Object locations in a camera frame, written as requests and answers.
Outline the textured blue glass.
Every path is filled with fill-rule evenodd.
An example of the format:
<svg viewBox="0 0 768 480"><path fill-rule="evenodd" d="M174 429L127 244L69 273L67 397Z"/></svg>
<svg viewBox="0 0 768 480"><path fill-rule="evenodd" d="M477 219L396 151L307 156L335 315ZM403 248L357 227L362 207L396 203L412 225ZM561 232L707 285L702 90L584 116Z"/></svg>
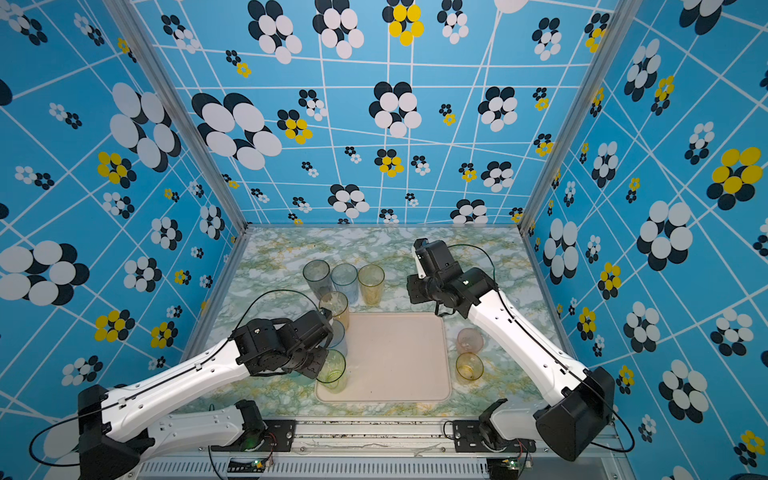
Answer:
<svg viewBox="0 0 768 480"><path fill-rule="evenodd" d="M330 350L336 350L344 356L348 355L347 343L346 343L346 328L344 324L333 319L330 321L332 327L332 340L329 345Z"/></svg>

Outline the tall amber glass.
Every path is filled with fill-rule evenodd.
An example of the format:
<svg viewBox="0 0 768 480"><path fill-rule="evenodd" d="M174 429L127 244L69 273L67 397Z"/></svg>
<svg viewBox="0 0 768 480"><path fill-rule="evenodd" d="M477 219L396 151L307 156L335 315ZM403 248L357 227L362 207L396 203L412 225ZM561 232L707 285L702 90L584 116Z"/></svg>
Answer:
<svg viewBox="0 0 768 480"><path fill-rule="evenodd" d="M332 313L334 320L337 320L344 326L345 329L349 328L349 301L348 297L339 291L331 291L326 293L319 302L321 308L325 308Z"/></svg>

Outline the tall green glass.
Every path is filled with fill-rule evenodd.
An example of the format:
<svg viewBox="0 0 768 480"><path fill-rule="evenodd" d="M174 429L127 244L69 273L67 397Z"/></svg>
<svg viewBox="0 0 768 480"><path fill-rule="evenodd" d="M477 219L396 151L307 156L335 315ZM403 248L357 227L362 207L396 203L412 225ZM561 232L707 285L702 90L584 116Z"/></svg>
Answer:
<svg viewBox="0 0 768 480"><path fill-rule="evenodd" d="M340 392L346 387L346 370L346 357L338 350L330 349L316 381L330 392Z"/></svg>

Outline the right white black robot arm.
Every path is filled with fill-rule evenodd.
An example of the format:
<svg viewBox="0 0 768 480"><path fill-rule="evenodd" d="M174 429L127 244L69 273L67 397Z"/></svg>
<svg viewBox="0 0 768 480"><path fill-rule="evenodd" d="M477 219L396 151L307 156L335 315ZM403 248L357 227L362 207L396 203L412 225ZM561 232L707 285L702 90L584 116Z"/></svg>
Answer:
<svg viewBox="0 0 768 480"><path fill-rule="evenodd" d="M602 367L588 369L551 342L485 271L462 269L445 242L419 238L412 255L417 271L407 278L411 303L446 306L495 340L546 403L529 411L539 437L562 459L576 460L613 419L613 377Z"/></svg>

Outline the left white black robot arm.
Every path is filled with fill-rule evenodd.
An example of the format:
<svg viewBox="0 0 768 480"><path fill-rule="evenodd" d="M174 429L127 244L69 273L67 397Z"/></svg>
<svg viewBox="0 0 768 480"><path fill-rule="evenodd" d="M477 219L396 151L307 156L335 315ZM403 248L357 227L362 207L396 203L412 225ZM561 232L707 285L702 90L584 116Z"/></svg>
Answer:
<svg viewBox="0 0 768 480"><path fill-rule="evenodd" d="M252 400L206 412L177 409L248 377L297 372L317 378L333 338L329 310L296 320L252 319L203 353L146 380L78 396L79 472L83 479L118 479L151 458L194 447L272 447Z"/></svg>

